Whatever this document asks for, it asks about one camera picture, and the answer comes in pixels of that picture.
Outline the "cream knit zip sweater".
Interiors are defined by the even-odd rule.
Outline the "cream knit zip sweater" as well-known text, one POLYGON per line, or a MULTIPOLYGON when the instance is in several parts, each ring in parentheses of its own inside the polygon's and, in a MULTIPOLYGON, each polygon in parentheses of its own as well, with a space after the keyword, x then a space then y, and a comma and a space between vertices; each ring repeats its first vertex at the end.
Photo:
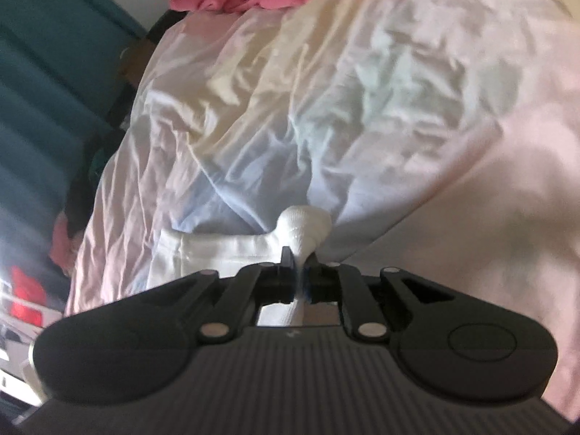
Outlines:
POLYGON ((328 212, 313 206, 291 206, 277 219, 273 231, 261 235, 186 234, 163 230, 153 249, 147 290, 192 273, 211 269, 221 278, 233 277, 243 267, 278 263, 289 248, 298 269, 323 244, 332 230, 328 212))

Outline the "red hanging bag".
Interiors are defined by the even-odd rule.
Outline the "red hanging bag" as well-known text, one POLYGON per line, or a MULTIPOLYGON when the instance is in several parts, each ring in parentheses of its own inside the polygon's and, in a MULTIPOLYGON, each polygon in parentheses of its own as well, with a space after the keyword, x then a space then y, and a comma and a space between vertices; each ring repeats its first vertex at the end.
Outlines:
MULTIPOLYGON (((47 295, 44 288, 35 278, 26 275, 18 266, 11 267, 11 280, 13 296, 32 302, 35 305, 46 305, 47 295)), ((10 315, 23 322, 41 327, 43 323, 42 312, 20 302, 13 302, 10 307, 10 315)))

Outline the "pastel patchwork bed quilt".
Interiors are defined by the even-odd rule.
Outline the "pastel patchwork bed quilt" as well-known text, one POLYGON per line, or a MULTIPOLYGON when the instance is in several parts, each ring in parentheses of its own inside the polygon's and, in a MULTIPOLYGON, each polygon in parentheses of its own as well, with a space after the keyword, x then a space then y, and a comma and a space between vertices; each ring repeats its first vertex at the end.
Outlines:
POLYGON ((562 0, 311 0, 193 13, 145 69, 67 310, 142 292, 166 237, 326 210, 318 255, 540 321, 579 414, 579 23, 562 0))

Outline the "dark teal right curtain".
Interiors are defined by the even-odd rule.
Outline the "dark teal right curtain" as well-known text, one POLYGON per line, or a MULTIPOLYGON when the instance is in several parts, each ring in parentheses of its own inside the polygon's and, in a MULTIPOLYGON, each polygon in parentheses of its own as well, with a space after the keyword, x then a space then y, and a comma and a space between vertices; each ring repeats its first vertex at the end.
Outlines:
POLYGON ((1 0, 2 277, 52 275, 55 218, 143 32, 112 0, 1 0))

